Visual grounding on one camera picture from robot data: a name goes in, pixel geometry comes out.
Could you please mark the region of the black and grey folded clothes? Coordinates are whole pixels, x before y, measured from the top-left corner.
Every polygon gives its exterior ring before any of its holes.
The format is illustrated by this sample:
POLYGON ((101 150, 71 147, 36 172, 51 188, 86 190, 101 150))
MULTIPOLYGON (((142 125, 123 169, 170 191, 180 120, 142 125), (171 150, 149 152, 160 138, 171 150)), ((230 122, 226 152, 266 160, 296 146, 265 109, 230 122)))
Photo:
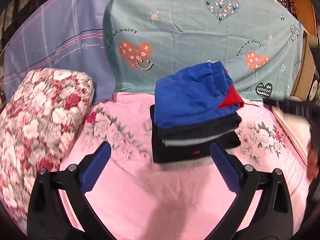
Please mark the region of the black and grey folded clothes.
POLYGON ((241 144, 235 130, 242 119, 236 112, 203 123, 162 129, 154 122, 154 111, 154 105, 150 106, 151 146, 155 163, 172 163, 207 157, 210 155, 210 147, 213 143, 224 150, 236 148, 241 144))

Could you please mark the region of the blue and red pants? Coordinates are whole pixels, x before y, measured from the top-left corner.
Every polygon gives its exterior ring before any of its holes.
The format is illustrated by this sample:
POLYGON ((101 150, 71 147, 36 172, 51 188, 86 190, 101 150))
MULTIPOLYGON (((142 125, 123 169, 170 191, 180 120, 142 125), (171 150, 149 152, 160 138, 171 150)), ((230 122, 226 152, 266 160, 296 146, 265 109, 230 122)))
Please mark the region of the blue and red pants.
POLYGON ((205 62, 155 85, 154 122, 162 129, 211 121, 244 106, 222 62, 205 62))

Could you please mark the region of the pink floral bed sheet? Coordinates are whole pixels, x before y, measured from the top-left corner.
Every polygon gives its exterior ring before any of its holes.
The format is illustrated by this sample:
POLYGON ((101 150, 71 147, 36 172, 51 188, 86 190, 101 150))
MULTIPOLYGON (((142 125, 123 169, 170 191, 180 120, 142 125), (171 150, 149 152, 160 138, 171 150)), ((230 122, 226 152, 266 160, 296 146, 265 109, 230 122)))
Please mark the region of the pink floral bed sheet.
MULTIPOLYGON (((94 189, 86 194, 100 220, 117 239, 204 239, 235 198, 210 157, 157 164, 152 159, 150 94, 116 93, 93 106, 78 130, 61 170, 78 164, 104 141, 112 155, 94 189)), ((293 228, 304 216, 310 185, 306 166, 274 114, 245 101, 232 149, 258 171, 279 168, 289 188, 293 228)))

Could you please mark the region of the cream quilted pillow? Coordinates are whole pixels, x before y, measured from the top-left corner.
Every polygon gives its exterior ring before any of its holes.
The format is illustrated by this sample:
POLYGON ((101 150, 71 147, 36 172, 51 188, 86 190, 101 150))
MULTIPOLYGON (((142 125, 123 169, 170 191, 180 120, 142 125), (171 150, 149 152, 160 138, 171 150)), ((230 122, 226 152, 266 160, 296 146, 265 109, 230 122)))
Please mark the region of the cream quilted pillow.
POLYGON ((291 140, 303 163, 308 162, 308 145, 311 139, 310 125, 306 119, 293 114, 286 114, 272 106, 272 112, 291 140))

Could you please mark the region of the blue plaid pillow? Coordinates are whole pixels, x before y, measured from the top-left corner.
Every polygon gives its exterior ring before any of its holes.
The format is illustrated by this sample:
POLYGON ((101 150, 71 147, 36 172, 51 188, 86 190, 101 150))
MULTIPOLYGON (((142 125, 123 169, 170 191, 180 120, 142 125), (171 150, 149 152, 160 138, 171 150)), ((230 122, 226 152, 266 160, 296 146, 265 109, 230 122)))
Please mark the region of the blue plaid pillow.
POLYGON ((4 95, 9 100, 31 70, 84 72, 93 80, 93 103, 110 100, 115 78, 107 60, 103 15, 111 0, 49 0, 13 35, 4 52, 4 95))

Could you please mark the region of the teal heart-print pillow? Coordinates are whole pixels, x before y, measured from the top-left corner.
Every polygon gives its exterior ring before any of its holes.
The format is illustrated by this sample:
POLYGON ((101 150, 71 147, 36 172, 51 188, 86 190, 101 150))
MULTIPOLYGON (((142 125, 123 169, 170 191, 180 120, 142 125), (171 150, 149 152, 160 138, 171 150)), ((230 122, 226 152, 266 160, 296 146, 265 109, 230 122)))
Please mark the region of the teal heart-print pillow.
POLYGON ((111 0, 103 31, 118 92, 220 61, 243 98, 285 99, 302 58, 303 26, 276 0, 111 0))

